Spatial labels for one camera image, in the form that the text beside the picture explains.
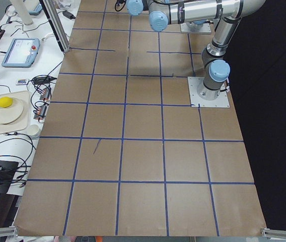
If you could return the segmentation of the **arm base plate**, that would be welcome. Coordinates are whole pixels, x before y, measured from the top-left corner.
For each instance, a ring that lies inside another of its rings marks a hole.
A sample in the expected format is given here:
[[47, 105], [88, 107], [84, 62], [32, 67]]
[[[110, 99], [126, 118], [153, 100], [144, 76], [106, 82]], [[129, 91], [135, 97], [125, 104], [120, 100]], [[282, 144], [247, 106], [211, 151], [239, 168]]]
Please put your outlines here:
[[211, 34], [209, 23], [195, 24], [194, 22], [186, 22], [180, 24], [182, 33], [195, 33], [195, 34]]
[[212, 91], [204, 86], [204, 77], [188, 77], [187, 80], [191, 107], [230, 107], [224, 83], [219, 90]]

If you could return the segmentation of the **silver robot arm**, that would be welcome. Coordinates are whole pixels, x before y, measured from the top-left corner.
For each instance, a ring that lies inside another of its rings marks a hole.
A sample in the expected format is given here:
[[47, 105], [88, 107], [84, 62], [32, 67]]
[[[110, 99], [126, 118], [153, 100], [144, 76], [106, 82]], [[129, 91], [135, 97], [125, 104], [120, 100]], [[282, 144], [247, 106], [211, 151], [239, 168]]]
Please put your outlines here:
[[182, 32], [214, 34], [202, 52], [205, 77], [196, 88], [199, 97], [209, 101], [219, 97], [221, 86], [230, 74], [230, 66], [223, 57], [241, 19], [264, 3], [264, 0], [124, 1], [132, 16], [147, 11], [150, 26], [156, 32], [178, 24]]

